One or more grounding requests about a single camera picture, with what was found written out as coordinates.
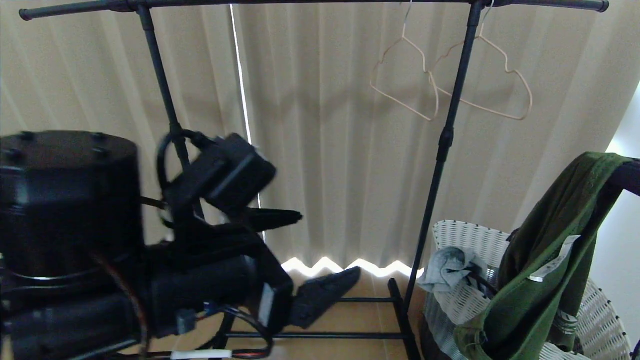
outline robotic arm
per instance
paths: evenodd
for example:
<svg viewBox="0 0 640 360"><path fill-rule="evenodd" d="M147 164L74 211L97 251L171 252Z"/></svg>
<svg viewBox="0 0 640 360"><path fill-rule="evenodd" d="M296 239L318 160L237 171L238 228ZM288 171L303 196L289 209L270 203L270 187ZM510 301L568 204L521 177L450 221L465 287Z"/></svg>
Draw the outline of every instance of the robotic arm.
<svg viewBox="0 0 640 360"><path fill-rule="evenodd" d="M267 342L225 353L261 359L274 334L290 324L307 328L358 281L360 269L352 268L311 280L294 296L291 278L258 233L302 215L248 208L275 167L235 134L180 136L201 153L169 182L164 152L174 138L162 141L164 199L146 203L170 213L165 225L175 241L149 247L135 144L81 131L1 139L2 323L16 360L131 358L117 352L137 343L143 359L169 358L148 353L150 338L184 334L220 312L248 322ZM194 215L200 199L231 222L213 226Z"/></svg>

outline curtain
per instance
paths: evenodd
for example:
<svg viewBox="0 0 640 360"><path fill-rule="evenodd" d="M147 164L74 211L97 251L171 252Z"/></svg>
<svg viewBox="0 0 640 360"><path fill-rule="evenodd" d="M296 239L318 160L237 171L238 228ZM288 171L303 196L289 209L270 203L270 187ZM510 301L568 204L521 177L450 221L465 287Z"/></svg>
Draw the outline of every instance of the curtain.
<svg viewBox="0 0 640 360"><path fill-rule="evenodd" d="M143 193L157 198L152 162L168 120L139 19L104 12L24 22L17 15L62 2L0 2L1 134L82 129L128 138L141 149ZM426 122L369 87L408 6L234 6L237 54L229 6L152 10L182 125L211 136L251 134L278 168L262 207L304 214L299 224L266 234L282 262L412 262L449 100L441 94L439 116ZM463 39L468 10L413 4L407 36L424 51L427 68ZM460 106L434 222L510 231L574 157L606 149L640 80L639 15L630 1L612 2L603 14L491 11L484 34L528 80L533 111L517 122ZM452 90L459 57L460 48L438 65L438 86ZM435 96L421 61L399 45L374 83L432 114ZM525 90L503 68L499 53L477 42L463 97L521 113ZM170 171L178 169L170 159ZM148 242L164 235L154 209L145 210L145 221Z"/></svg>
<svg viewBox="0 0 640 360"><path fill-rule="evenodd" d="M441 94L439 116L426 122L369 86L376 62L401 35L408 6L234 7L250 132L279 171L262 205L306 216L267 234L280 259L412 263L449 99ZM463 40L468 11L465 4L413 4L406 34L427 68ZM534 108L517 122L460 106L434 222L510 231L574 157L607 148L640 78L639 15L637 4L624 1L603 14L492 10L484 34L528 80ZM457 48L434 73L449 92L459 58ZM374 81L432 114L435 96L421 70L419 53L403 44ZM463 98L514 114L528 104L501 55L482 42Z"/></svg>
<svg viewBox="0 0 640 360"><path fill-rule="evenodd" d="M140 19L135 13L86 13L23 21L20 8L69 1L0 3L2 135L21 130L102 131L140 148L143 195L158 199L155 155L168 118ZM214 136L244 132L228 6L152 9L178 119ZM168 171L179 162L170 150ZM196 154L195 148L189 149ZM205 215L216 221L212 207ZM147 242L166 234L145 206Z"/></svg>

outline green clothing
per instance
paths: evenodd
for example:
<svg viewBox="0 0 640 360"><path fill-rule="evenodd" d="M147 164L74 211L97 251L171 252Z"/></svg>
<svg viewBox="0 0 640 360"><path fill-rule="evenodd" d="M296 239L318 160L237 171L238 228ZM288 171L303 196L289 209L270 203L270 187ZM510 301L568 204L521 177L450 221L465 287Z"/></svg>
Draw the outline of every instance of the green clothing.
<svg viewBox="0 0 640 360"><path fill-rule="evenodd" d="M547 340L566 351L573 348L575 334L557 326L556 314L578 314L596 233L621 192L606 183L627 161L616 154L587 152L563 171L512 236L499 270L498 294L482 313L456 328L456 344L464 356L533 360ZM571 235L580 238L559 267L542 282L530 280L558 257Z"/></svg>

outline clothes rack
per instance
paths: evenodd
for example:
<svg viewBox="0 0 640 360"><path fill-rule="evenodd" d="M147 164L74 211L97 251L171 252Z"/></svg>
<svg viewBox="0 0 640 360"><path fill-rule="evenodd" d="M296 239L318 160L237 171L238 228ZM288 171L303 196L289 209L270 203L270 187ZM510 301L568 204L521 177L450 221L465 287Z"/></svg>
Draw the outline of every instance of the clothes rack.
<svg viewBox="0 0 640 360"><path fill-rule="evenodd" d="M136 12L140 16L143 30L147 36L147 45L149 47L154 70L156 72L159 87L161 89L164 107L169 117L170 132L179 133L182 128L178 121L173 100L166 79L160 49L156 40L153 18L150 9L168 6L200 6L200 5L216 5L216 4L303 4L303 3L380 3L380 2L398 2L386 0L99 0L84 3L64 4L58 6L48 6L44 8L22 9L19 14L24 20L31 20L42 17L51 17L57 15L67 15L73 13L86 13L97 11L114 11L114 12ZM409 360L420 360L420 352L415 342L415 336L409 323L408 312L411 304L411 297L415 287L418 268L422 262L422 253L427 240L427 233L431 223L431 217L435 208L435 202L440 187L440 181L444 171L444 165L449 155L449 149L453 144L454 123L458 114L460 98L467 76L467 69L471 59L471 52L476 37L477 27L480 22L480 14L485 6L493 6L494 8L507 6L512 4L532 5L532 6L552 6L559 8L572 8L581 10L592 10L596 12L604 12L609 7L608 1L600 0L413 0L415 3L460 3L470 4L470 11L467 21L467 32L458 66L458 73L451 97L451 105L447 120L438 143L438 153L436 155L436 165L431 181L431 188L427 199L426 208L422 218L420 227L420 235L418 238L417 251L412 266L412 272L409 279L408 287L404 297L400 294L400 290L395 279L390 279L388 288L390 297L387 298L345 298L343 302L377 302L391 303L396 310L396 317L400 332L285 332L275 336L275 338L306 338L306 339L374 339L374 340L403 340L406 354ZM184 139L175 143L178 157L183 168L188 166L188 152L184 143ZM201 212L202 209L196 208L195 211ZM234 319L232 316L225 315L221 327L215 337L207 342L209 348L224 348L229 338L259 338L257 333L252 332L234 332L232 326Z"/></svg>

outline wicker basket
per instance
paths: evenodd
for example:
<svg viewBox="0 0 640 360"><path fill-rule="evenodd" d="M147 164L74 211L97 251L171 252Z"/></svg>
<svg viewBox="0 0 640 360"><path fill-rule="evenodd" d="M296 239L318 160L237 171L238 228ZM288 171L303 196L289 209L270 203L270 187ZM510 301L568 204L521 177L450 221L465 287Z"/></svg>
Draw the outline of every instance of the wicker basket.
<svg viewBox="0 0 640 360"><path fill-rule="evenodd" d="M433 226L433 235L438 250L444 247L473 249L489 265L487 278L495 284L497 269L508 246L508 233L466 222L444 220ZM452 292L428 295L424 316L431 332L437 334L434 338L442 352L453 360L464 359L453 340L453 329L479 314L489 301L483 293L466 282L460 282ZM577 335L584 356L563 352L547 343L540 359L630 359L631 348L624 326L602 289L591 279L582 298Z"/></svg>

